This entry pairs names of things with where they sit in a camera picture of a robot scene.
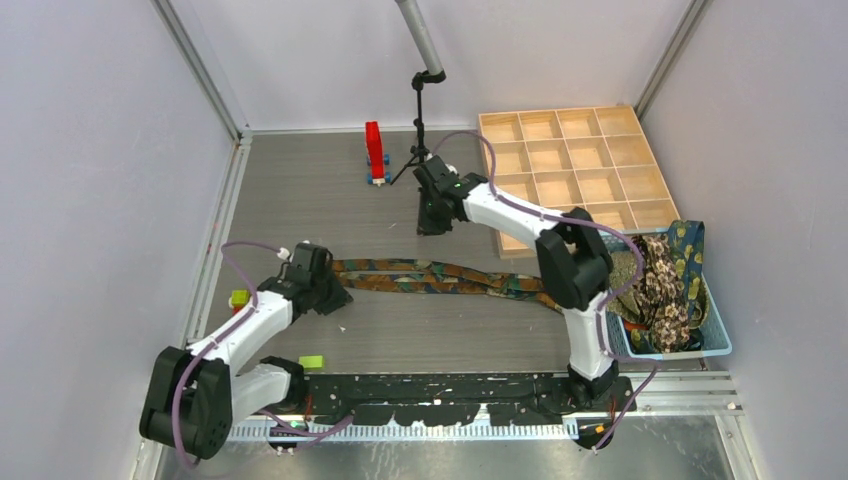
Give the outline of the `blue orange green tie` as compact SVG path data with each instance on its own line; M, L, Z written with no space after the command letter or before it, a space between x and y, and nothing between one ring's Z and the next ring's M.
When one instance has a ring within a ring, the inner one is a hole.
M540 278L485 272L452 263L405 258L337 259L332 262L343 287L386 293L486 295L533 302L560 312Z

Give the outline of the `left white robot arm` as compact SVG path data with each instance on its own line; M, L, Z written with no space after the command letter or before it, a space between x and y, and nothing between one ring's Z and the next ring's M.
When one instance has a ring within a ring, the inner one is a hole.
M352 297L328 248L303 241L275 253L281 271L249 288L246 306L205 338L158 354L139 421L142 438L185 458L208 460L236 423L269 406L293 414L305 405L307 382L299 363L269 356L249 372L242 369L301 316L328 315Z

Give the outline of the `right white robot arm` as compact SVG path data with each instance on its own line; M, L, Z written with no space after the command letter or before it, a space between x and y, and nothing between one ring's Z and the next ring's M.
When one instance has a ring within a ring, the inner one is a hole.
M572 400L584 410L598 409L610 398L618 376L606 342L603 303L613 261L601 225L582 208L548 209L507 193L479 174L459 176L438 156L417 166L414 175L421 234L441 235L458 220L490 227L535 253L544 292L566 321Z

